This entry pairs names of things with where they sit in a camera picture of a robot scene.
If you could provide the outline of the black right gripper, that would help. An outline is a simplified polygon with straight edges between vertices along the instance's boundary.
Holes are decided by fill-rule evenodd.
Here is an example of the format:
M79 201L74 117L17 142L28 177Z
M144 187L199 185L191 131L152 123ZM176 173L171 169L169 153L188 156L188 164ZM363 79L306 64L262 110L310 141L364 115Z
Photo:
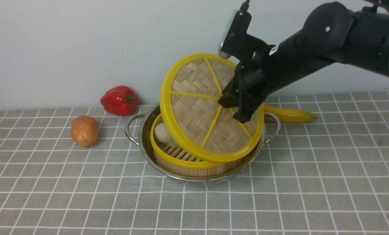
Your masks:
M237 107L233 118L249 122L272 93L335 62L337 34L325 29L302 29L278 45L240 61L218 100L224 108Z

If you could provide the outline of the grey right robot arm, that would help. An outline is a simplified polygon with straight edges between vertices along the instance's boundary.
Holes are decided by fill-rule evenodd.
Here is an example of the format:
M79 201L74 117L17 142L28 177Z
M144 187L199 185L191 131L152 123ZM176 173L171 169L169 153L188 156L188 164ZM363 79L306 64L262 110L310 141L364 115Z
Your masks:
M218 50L223 59L239 59L218 100L224 108L238 108L237 121L250 121L270 94L333 63L389 77L389 0L372 0L360 11L337 1L322 4L278 45L248 34L249 3L233 13Z

